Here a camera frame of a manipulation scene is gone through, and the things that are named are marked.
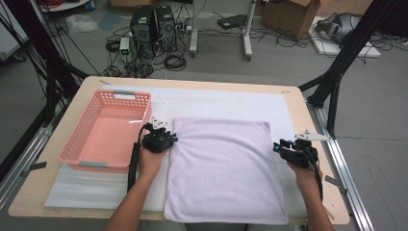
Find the pink plastic basket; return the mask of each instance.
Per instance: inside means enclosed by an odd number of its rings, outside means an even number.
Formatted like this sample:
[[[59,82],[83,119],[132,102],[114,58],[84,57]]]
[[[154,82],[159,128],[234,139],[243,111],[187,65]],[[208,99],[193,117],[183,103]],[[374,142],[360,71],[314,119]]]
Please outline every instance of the pink plastic basket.
[[[60,154],[78,170],[127,173],[133,143],[150,119],[150,93],[98,90]]]

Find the gray floor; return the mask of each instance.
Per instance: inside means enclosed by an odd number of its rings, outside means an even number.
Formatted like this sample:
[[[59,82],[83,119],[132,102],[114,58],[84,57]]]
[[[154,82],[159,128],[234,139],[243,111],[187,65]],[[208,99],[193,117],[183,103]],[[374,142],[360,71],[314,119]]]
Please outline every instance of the gray floor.
[[[83,13],[82,9],[68,11]],[[89,13],[103,21],[108,12]],[[215,26],[216,16],[201,20]],[[259,21],[255,18],[254,27]],[[105,38],[126,26],[129,19],[113,21],[110,30],[72,35],[98,71],[107,65]],[[156,71],[151,78],[263,85],[300,86],[322,74],[333,59],[318,55],[312,44],[305,48],[283,47],[276,37],[253,39],[252,61],[243,56],[242,39],[220,34],[200,34],[198,54],[186,53],[187,67],[180,72]],[[71,61],[94,73],[75,47],[67,44]],[[340,91],[336,135],[358,191],[376,230],[408,230],[408,156],[405,117],[408,109],[408,53],[400,49],[380,51],[380,59],[356,60],[345,74]],[[29,62],[0,64],[0,161],[11,151],[45,101],[37,76]],[[103,219],[11,218],[7,203],[0,213],[2,230],[99,230]],[[242,230],[214,225],[190,225],[190,230]],[[356,230],[352,221],[337,230]]]

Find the folded towel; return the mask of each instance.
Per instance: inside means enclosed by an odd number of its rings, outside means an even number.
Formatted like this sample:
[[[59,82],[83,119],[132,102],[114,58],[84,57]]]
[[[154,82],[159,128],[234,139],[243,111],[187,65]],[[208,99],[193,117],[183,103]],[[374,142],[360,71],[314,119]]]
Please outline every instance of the folded towel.
[[[288,223],[268,122],[176,117],[173,131],[166,218]]]

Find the person's hand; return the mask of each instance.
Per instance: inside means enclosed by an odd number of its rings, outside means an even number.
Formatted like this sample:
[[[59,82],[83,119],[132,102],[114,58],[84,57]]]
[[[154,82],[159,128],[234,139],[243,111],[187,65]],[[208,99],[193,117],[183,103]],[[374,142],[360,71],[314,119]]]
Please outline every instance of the person's hand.
[[[167,151],[153,153],[146,148],[142,148],[139,156],[140,178],[153,180],[162,165],[162,159]]]
[[[292,163],[288,162],[288,166],[294,171],[294,174],[296,175],[296,184],[297,187],[299,188],[300,192],[303,195],[317,195],[319,196],[319,185],[318,182],[316,181],[316,176],[315,173],[305,167],[298,167]]]

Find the computer tower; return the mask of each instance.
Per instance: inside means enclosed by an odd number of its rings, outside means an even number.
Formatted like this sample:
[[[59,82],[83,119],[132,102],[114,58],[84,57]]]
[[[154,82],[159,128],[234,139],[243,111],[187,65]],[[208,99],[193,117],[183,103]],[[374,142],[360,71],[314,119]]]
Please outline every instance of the computer tower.
[[[158,40],[154,8],[150,5],[138,5],[130,22],[137,56],[151,59],[155,57],[154,44]]]
[[[157,24],[159,27],[159,40],[162,51],[176,51],[177,40],[175,30],[175,20],[170,6],[156,8]]]

